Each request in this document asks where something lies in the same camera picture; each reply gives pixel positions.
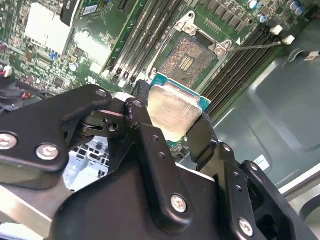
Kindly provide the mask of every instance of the expansion slot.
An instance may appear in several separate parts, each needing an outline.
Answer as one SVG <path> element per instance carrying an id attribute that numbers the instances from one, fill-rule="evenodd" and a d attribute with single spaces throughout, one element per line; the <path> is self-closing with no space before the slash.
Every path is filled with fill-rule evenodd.
<path id="1" fill-rule="evenodd" d="M 122 70 L 122 68 L 126 65 L 135 45 L 138 44 L 138 42 L 140 41 L 140 37 L 142 36 L 150 19 L 152 18 L 152 13 L 154 12 L 157 6 L 156 3 L 156 0 L 149 0 L 147 2 L 135 27 L 133 28 L 129 37 L 127 38 L 126 44 L 122 48 L 121 53 L 116 60 L 116 63 L 114 63 L 114 65 L 117 68 Z"/>
<path id="2" fill-rule="evenodd" d="M 125 14 L 130 6 L 130 3 L 131 3 L 131 0 L 122 0 L 120 2 L 118 9 Z"/>
<path id="3" fill-rule="evenodd" d="M 268 45 L 278 41 L 268 29 L 259 25 L 243 47 Z M 202 95 L 211 100 L 211 105 L 206 112 L 210 117 L 215 114 L 232 98 L 232 96 L 243 88 L 254 72 L 270 57 L 276 48 L 252 49 L 236 52 L 226 66 L 215 77 L 213 82 L 207 86 Z"/>

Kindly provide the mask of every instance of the green circuit board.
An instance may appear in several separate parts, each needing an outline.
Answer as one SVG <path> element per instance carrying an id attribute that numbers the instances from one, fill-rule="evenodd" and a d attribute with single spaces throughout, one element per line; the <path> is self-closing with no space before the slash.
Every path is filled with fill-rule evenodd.
<path id="1" fill-rule="evenodd" d="M 64 50 L 55 56 L 52 56 L 54 51 L 50 47 L 43 47 L 29 37 L 34 32 L 30 33 L 30 30 L 28 30 L 28 22 L 31 21 L 30 11 L 34 4 L 38 3 L 50 10 L 54 15 L 59 15 L 63 1 L 3 1 L 0 6 L 0 41 L 7 43 L 9 49 L 0 52 L 0 63 L 11 65 L 18 79 L 23 80 L 29 76 L 34 76 L 34 84 L 43 90 L 49 90 L 57 94 L 88 83 L 100 85 L 111 93 L 127 92 L 129 90 L 126 87 L 118 86 L 120 79 L 115 80 L 115 72 L 117 71 L 115 66 L 117 65 L 117 60 L 123 54 L 122 50 L 126 46 L 130 34 L 135 28 L 139 27 L 140 30 L 145 31 L 150 27 L 145 33 L 150 38 L 154 37 L 153 45 L 150 44 L 147 47 L 142 43 L 137 45 L 141 49 L 139 51 L 140 55 L 128 56 L 132 66 L 128 66 L 130 65 L 129 63 L 121 62 L 123 66 L 128 66 L 127 69 L 135 70 L 137 75 L 142 70 L 150 71 L 150 66 L 157 70 L 161 69 L 168 55 L 170 55 L 181 38 L 182 33 L 177 31 L 170 38 L 170 41 L 166 43 L 160 54 L 156 57 L 155 54 L 166 39 L 168 32 L 189 11 L 195 12 L 194 24 L 208 36 L 218 42 L 230 39 L 232 46 L 235 47 L 240 47 L 257 27 L 257 16 L 261 12 L 268 15 L 270 19 L 277 17 L 282 25 L 292 29 L 298 29 L 296 26 L 308 23 L 304 15 L 293 16 L 287 9 L 284 0 L 277 2 L 261 0 L 254 10 L 248 9 L 248 3 L 245 1 L 216 1 L 216 6 L 212 8 L 209 7 L 210 0 L 171 0 L 168 1 L 168 8 L 171 2 L 172 5 L 178 5 L 178 8 L 167 17 L 167 22 L 164 25 L 161 25 L 163 22 L 161 21 L 160 17 L 162 15 L 160 13 L 157 19 L 154 19 L 153 25 L 149 24 L 148 21 L 143 22 L 144 25 L 139 22 L 139 19 L 144 16 L 148 16 L 148 14 L 152 16 L 153 13 L 157 13 L 157 8 L 160 8 L 161 4 L 157 5 L 158 1 L 156 0 L 78 1 L 79 6 L 76 10 L 73 25 L 70 27 Z M 306 0 L 303 5 L 307 13 L 311 1 Z M 220 6 L 223 6 L 224 13 L 218 10 Z M 231 15 L 225 16 L 225 11 L 228 11 Z M 239 23 L 231 23 L 234 17 L 239 18 Z M 41 21 L 42 17 L 39 14 L 38 22 Z M 163 31 L 159 31 L 159 35 L 153 36 L 153 33 L 160 27 L 163 28 Z M 54 34 L 51 32 L 51 38 L 52 35 L 59 38 L 59 31 Z M 209 59 L 209 62 L 205 67 L 198 69 L 197 81 L 190 87 L 193 90 L 198 90 L 201 84 L 209 80 L 208 76 L 212 74 L 212 69 L 220 62 L 211 53 L 206 58 Z"/>
<path id="2" fill-rule="evenodd" d="M 191 4 L 185 3 L 181 6 L 180 14 L 176 17 L 176 20 L 181 19 L 189 11 L 193 11 L 195 12 L 194 24 L 197 27 L 217 42 L 222 42 L 227 39 L 231 40 L 233 48 L 241 47 L 250 34 L 260 24 L 258 16 L 261 15 L 266 16 L 268 19 L 275 20 L 279 25 L 282 25 L 285 30 L 290 31 L 292 34 L 298 34 L 309 23 L 309 20 L 305 15 L 294 15 L 293 12 L 288 9 L 287 1 L 283 0 L 262 0 L 258 2 L 255 9 L 248 9 L 248 1 L 200 0 L 189 2 L 191 2 Z M 303 4 L 306 13 L 314 6 L 312 1 L 305 1 Z M 163 72 L 164 63 L 176 48 L 177 42 L 182 34 L 183 33 L 181 32 L 176 32 L 173 35 L 172 39 L 162 50 L 152 67 Z M 218 58 L 212 59 L 203 69 L 201 74 L 193 76 L 196 81 L 188 87 L 201 93 L 204 86 L 210 83 L 211 76 L 213 75 L 212 70 L 215 70 L 218 65 L 221 65 L 221 67 L 218 68 L 217 71 L 222 69 L 224 64 L 228 62 L 228 58 L 229 57 L 224 59 L 223 62 L 220 62 Z"/>

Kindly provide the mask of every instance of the label sticker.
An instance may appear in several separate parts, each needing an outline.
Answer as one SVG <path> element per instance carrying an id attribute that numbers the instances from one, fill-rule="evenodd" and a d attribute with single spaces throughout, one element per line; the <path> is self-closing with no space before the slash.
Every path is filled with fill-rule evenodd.
<path id="1" fill-rule="evenodd" d="M 255 164 L 257 164 L 262 171 L 266 170 L 267 168 L 270 167 L 270 164 L 268 163 L 267 159 L 265 156 L 261 155 L 259 156 L 256 160 L 253 161 Z"/>
<path id="2" fill-rule="evenodd" d="M 316 57 L 319 57 L 319 51 L 312 51 L 304 61 L 313 61 Z"/>

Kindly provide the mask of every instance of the black metal bracket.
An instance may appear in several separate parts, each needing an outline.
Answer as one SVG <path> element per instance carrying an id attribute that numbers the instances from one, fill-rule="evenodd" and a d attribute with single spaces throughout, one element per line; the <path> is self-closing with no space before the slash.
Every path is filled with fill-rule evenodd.
<path id="1" fill-rule="evenodd" d="M 196 138 L 200 133 L 204 137 Z M 187 137 L 197 169 L 218 183 L 218 219 L 223 238 L 316 239 L 265 173 L 253 162 L 239 164 L 231 147 L 218 141 L 205 115 Z"/>
<path id="2" fill-rule="evenodd" d="M 111 95 L 96 85 L 86 85 L 0 117 L 0 134 L 16 139 L 11 149 L 0 150 L 0 183 L 31 189 L 55 186 L 65 169 L 68 144 L 79 121 L 102 110 Z M 50 144 L 58 150 L 53 160 L 37 157 L 36 149 Z"/>
<path id="3" fill-rule="evenodd" d="M 137 91 L 136 94 L 148 102 L 144 93 Z M 192 231 L 189 236 L 193 239 L 195 229 L 201 229 L 204 239 L 211 239 L 209 233 L 217 236 L 218 231 L 208 231 L 208 228 L 216 228 L 218 223 L 219 235 L 223 239 L 316 239 L 263 171 L 251 162 L 239 164 L 232 149 L 218 141 L 211 120 L 205 114 L 190 129 L 187 138 L 198 170 L 214 177 L 216 182 L 194 177 L 193 173 L 185 173 L 176 167 L 164 135 L 152 125 L 143 101 L 136 98 L 128 98 L 126 102 L 112 100 L 109 93 L 95 85 L 86 85 L 1 116 L 0 126 L 0 134 L 9 134 L 16 139 L 10 148 L 0 149 L 0 183 L 32 189 L 50 188 L 60 180 L 70 148 L 94 136 L 103 136 L 108 138 L 110 150 L 110 168 L 105 178 L 108 182 L 104 185 L 104 179 L 101 179 L 94 184 L 98 188 L 88 186 L 79 194 L 77 192 L 72 199 L 82 196 L 82 199 L 73 201 L 79 205 L 86 205 L 90 210 L 95 209 L 96 201 L 103 205 L 105 198 L 112 198 L 112 192 L 108 191 L 107 195 L 100 195 L 100 192 L 113 183 L 122 182 L 117 186 L 123 187 L 123 191 L 127 190 L 127 185 L 140 191 L 143 182 L 143 194 L 139 192 L 140 198 L 135 199 L 135 204 L 139 208 L 148 208 L 157 231 L 166 233 L 166 238 L 178 239 L 179 234 L 188 236 L 188 231 Z M 52 160 L 40 159 L 36 149 L 43 144 L 53 146 L 58 155 Z M 201 184 L 193 184 L 190 179 Z M 210 205 L 213 216 L 207 213 L 206 206 L 202 206 L 202 200 L 196 194 L 206 198 L 206 188 L 210 188 L 211 199 L 203 202 Z M 142 212 L 145 216 L 145 209 L 137 210 L 138 214 Z M 105 219 L 108 212 L 101 214 Z M 79 218 L 77 221 L 82 227 L 84 220 Z M 140 229 L 144 229 L 144 224 L 147 223 L 139 225 Z M 91 226 L 85 232 L 88 234 L 94 229 Z"/>
<path id="4" fill-rule="evenodd" d="M 126 156 L 135 148 L 153 219 L 166 233 L 181 233 L 192 223 L 194 209 L 165 137 L 159 128 L 152 126 L 147 108 L 139 100 L 126 101 L 125 115 L 128 117 L 127 138 L 117 146 L 110 160 L 117 164 L 113 169 L 126 164 Z M 174 196 L 186 204 L 185 210 L 173 207 Z"/>

